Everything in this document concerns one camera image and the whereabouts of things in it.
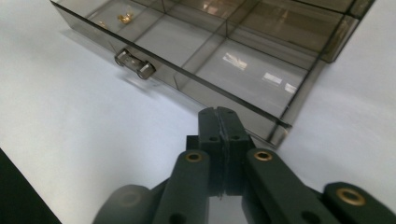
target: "small metal part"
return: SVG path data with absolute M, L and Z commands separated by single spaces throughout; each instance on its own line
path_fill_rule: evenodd
M 192 152 L 192 153 L 187 154 L 186 160 L 189 162 L 198 162 L 198 161 L 202 160 L 202 156 L 199 153 Z
M 151 63 L 143 62 L 136 58 L 128 49 L 123 49 L 114 57 L 114 60 L 119 66 L 126 66 L 136 72 L 142 79 L 148 79 L 156 71 L 155 67 Z
M 259 151 L 254 154 L 254 158 L 259 161 L 270 161 L 272 159 L 272 155 L 265 151 Z
M 119 197 L 119 205 L 121 207 L 132 207 L 141 201 L 142 197 L 139 193 L 134 191 L 126 191 Z
M 132 16 L 133 13 L 127 13 L 125 16 L 124 15 L 119 15 L 117 18 L 119 19 L 120 22 L 124 24 L 128 24 L 129 22 L 132 21 Z
M 366 204 L 366 200 L 361 194 L 354 189 L 342 188 L 336 191 L 337 196 L 344 201 L 355 206 L 362 206 Z
M 148 79 L 155 73 L 155 68 L 151 63 L 144 63 L 144 65 L 136 71 L 137 75 L 142 79 Z

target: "white table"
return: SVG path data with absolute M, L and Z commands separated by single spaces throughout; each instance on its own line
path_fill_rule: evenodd
M 377 0 L 278 153 L 314 189 L 346 181 L 396 211 L 394 8 Z M 156 186 L 197 134 L 200 105 L 127 73 L 49 1 L 0 1 L 0 147 L 62 223 L 92 222 L 123 185 Z M 238 203 L 212 200 L 212 223 L 243 223 Z

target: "metal drawer handle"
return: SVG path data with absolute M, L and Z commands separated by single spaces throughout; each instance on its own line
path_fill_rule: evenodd
M 131 69 L 142 79 L 148 79 L 155 73 L 155 67 L 151 63 L 143 62 L 136 58 L 128 49 L 120 51 L 120 53 L 115 56 L 115 60 L 119 66 L 125 66 Z

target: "small parts organizer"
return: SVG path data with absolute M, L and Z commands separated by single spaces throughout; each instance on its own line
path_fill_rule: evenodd
M 52 0 L 69 26 L 143 79 L 239 115 L 278 147 L 374 0 Z

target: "black plastic part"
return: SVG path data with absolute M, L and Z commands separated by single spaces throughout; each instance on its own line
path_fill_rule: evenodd
M 116 190 L 102 206 L 93 224 L 151 223 L 167 181 L 152 190 L 128 185 Z
M 246 184 L 242 196 L 242 209 L 248 224 L 271 224 L 271 219 L 249 183 Z
M 209 156 L 201 150 L 188 150 L 178 156 L 154 224 L 207 222 L 209 164 Z
M 309 188 L 309 189 L 310 189 L 311 192 L 314 193 L 315 196 L 317 196 L 317 198 L 321 201 L 322 194 L 321 194 L 319 191 L 315 190 L 315 189 L 311 189 L 311 188 Z
M 187 135 L 186 150 L 198 150 L 198 149 L 199 149 L 199 136 Z
M 218 107 L 219 122 L 225 151 L 225 192 L 227 195 L 241 195 L 245 185 L 242 162 L 251 149 L 250 138 L 238 115 L 231 109 Z
M 396 216 L 382 203 L 376 200 L 369 193 L 356 186 L 347 183 L 333 183 L 325 187 L 323 192 L 323 203 L 332 213 L 344 224 L 395 224 Z
M 61 223 L 1 148 L 0 223 Z
M 212 107 L 198 113 L 198 146 L 210 156 L 209 194 L 223 193 L 224 152 L 220 136 L 219 120 Z
M 272 224 L 339 223 L 271 150 L 251 149 L 247 153 L 246 172 Z

